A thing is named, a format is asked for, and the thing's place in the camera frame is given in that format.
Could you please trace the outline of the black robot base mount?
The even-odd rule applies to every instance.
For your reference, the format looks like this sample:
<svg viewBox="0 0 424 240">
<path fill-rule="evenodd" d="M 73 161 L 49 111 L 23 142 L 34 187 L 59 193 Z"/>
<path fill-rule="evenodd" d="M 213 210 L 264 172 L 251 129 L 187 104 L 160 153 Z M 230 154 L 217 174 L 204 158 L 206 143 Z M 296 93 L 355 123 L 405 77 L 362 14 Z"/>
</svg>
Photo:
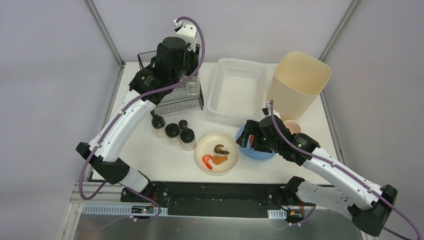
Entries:
<svg viewBox="0 0 424 240">
<path fill-rule="evenodd" d="M 267 218 L 273 210 L 294 210 L 301 201 L 285 184 L 154 181 L 142 195 L 171 216 Z"/>
</svg>

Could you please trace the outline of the clear bottle gold spout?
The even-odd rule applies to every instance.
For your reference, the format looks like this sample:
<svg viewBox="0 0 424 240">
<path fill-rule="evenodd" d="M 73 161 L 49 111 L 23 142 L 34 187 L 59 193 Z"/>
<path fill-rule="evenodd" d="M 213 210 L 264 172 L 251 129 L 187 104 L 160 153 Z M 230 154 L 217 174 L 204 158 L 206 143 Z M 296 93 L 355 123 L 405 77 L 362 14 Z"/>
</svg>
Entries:
<svg viewBox="0 0 424 240">
<path fill-rule="evenodd" d="M 200 96 L 200 80 L 197 75 L 193 76 L 185 83 L 185 92 L 190 98 L 197 98 Z"/>
</svg>

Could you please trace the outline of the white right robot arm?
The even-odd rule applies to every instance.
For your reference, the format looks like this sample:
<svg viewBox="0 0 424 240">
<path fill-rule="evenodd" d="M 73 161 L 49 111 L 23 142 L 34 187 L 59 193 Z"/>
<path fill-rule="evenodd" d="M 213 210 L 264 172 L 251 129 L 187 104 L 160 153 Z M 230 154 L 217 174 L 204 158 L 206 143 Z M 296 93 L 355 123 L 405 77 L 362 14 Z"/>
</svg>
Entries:
<svg viewBox="0 0 424 240">
<path fill-rule="evenodd" d="M 308 169 L 334 188 L 321 187 L 302 177 L 293 176 L 282 188 L 290 200 L 319 205 L 352 221 L 362 232 L 378 237 L 389 218 L 398 191 L 387 184 L 380 186 L 366 180 L 331 157 L 320 144 L 304 133 L 291 133 L 278 115 L 269 110 L 261 121 L 247 120 L 236 143 L 256 152 L 275 153 L 283 159 Z"/>
</svg>

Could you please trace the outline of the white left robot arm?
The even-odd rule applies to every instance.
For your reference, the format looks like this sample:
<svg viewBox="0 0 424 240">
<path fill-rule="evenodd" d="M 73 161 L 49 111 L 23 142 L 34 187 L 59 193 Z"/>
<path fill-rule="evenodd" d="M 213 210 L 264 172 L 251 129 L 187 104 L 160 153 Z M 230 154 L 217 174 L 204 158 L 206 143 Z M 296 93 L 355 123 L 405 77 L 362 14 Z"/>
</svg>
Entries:
<svg viewBox="0 0 424 240">
<path fill-rule="evenodd" d="M 198 23 L 182 16 L 173 24 L 175 36 L 157 45 L 156 55 L 135 74 L 111 119 L 94 139 L 77 145 L 76 151 L 85 159 L 81 177 L 91 165 L 111 185 L 120 184 L 136 193 L 148 186 L 149 179 L 121 160 L 120 152 L 143 118 L 174 88 L 198 74 L 205 57 L 205 38 Z"/>
</svg>

